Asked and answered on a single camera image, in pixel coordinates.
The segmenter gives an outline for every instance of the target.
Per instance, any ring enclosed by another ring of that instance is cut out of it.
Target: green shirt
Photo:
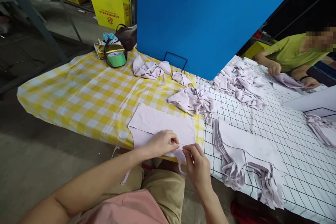
[[[282,72],[290,72],[302,65],[313,66],[329,52],[300,52],[302,41],[306,34],[296,34],[286,37],[271,47],[265,49],[268,59],[278,62]]]

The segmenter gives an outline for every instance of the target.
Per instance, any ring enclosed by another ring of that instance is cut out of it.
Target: brown bag
[[[124,24],[118,24],[117,31],[114,34],[121,42],[126,51],[131,51],[137,43],[137,28],[128,27]]]

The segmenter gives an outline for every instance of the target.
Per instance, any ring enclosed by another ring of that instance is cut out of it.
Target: blue board
[[[138,50],[212,80],[282,1],[137,0]]]

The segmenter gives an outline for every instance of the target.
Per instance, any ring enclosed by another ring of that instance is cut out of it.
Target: woman in green shirt
[[[271,47],[256,54],[253,59],[268,67],[270,75],[289,72],[293,79],[301,81],[307,89],[320,86],[307,70],[333,51],[336,44],[336,28],[322,32],[303,33],[286,37]]]

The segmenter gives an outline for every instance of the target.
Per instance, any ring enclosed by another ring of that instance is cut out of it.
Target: hand
[[[317,88],[321,85],[317,80],[315,80],[313,77],[307,77],[302,80],[302,83],[306,86],[306,88],[303,88],[303,91],[306,91],[308,89]]]
[[[272,61],[268,64],[268,73],[270,75],[279,75],[281,72],[281,65],[278,62]]]
[[[160,131],[152,137],[148,144],[142,146],[151,158],[158,158],[167,152],[178,149],[179,147],[179,139],[172,130]]]
[[[210,162],[201,147],[195,143],[183,146],[183,153],[187,160],[187,174],[193,187],[202,200],[213,192],[210,177]]]

